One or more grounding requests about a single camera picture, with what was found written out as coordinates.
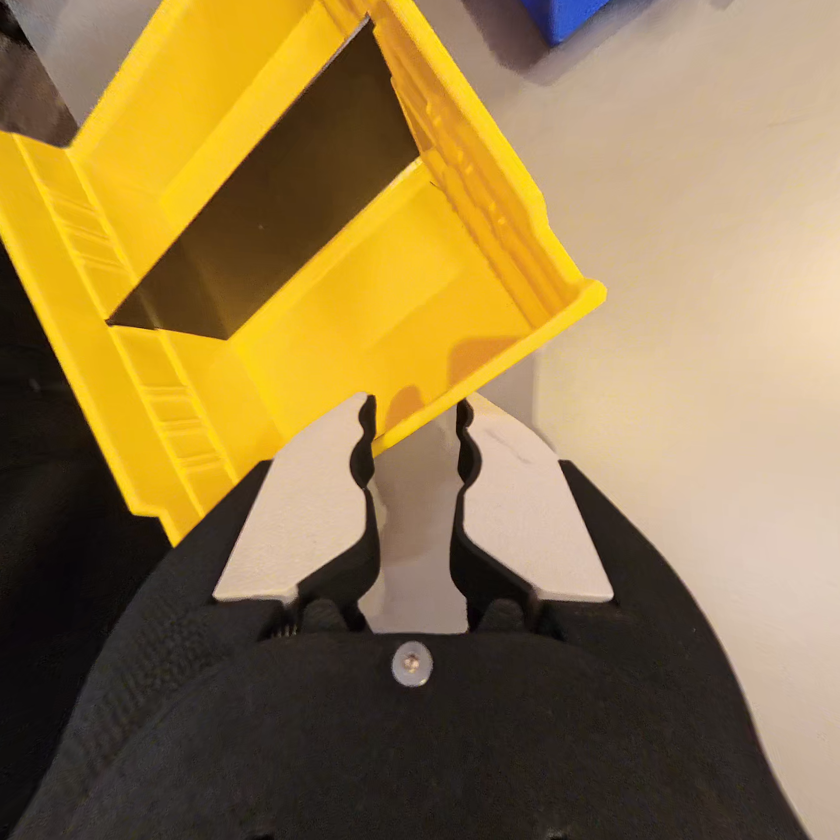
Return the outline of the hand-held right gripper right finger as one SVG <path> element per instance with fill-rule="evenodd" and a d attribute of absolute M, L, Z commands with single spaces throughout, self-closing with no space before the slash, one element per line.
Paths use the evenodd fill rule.
<path fill-rule="evenodd" d="M 606 604 L 614 589 L 554 451 L 475 393 L 457 406 L 450 576 L 468 623 L 508 600 L 535 622 L 552 602 Z"/>

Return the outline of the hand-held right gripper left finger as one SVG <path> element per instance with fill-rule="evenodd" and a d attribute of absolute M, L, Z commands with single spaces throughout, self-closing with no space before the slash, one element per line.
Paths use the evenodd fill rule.
<path fill-rule="evenodd" d="M 277 602 L 302 614 L 317 600 L 366 624 L 360 600 L 382 567 L 370 489 L 376 400 L 357 392 L 300 431 L 271 460 L 213 598 Z"/>

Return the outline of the yellow storage bin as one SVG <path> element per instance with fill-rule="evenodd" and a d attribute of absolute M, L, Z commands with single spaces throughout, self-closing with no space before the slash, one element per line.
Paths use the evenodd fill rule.
<path fill-rule="evenodd" d="M 601 305 L 414 2 L 162 2 L 2 240 L 132 513 L 176 545 L 356 392 L 375 455 Z"/>

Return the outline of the black bin divider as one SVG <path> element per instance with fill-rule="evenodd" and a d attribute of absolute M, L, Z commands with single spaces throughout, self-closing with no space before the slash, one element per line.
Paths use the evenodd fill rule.
<path fill-rule="evenodd" d="M 417 157 L 366 17 L 108 326 L 230 339 Z"/>

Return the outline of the blue storage bin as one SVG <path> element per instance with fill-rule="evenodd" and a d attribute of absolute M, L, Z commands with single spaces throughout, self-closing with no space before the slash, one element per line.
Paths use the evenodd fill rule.
<path fill-rule="evenodd" d="M 609 1 L 520 1 L 545 43 L 551 47 L 571 37 Z"/>

